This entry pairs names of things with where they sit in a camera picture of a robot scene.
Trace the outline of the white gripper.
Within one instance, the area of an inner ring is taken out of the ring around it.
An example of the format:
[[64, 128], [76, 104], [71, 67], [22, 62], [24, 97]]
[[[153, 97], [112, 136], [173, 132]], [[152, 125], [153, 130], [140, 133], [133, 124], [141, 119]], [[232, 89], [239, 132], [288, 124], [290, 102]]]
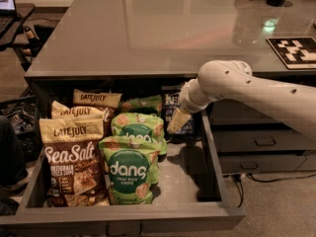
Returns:
[[180, 92], [181, 109], [175, 109], [167, 126], [169, 133], [178, 132], [192, 117], [190, 113], [197, 113], [204, 110], [210, 99], [199, 86], [197, 79], [186, 82]]

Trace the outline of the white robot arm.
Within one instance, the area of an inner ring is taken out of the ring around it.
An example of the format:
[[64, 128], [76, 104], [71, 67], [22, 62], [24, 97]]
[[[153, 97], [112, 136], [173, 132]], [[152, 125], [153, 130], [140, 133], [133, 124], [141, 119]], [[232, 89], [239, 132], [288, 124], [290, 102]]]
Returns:
[[316, 139], [316, 88], [255, 77], [250, 66], [239, 60], [204, 64], [197, 78], [182, 87], [181, 106], [173, 112], [167, 130], [177, 132], [192, 114], [223, 99], [239, 101]]

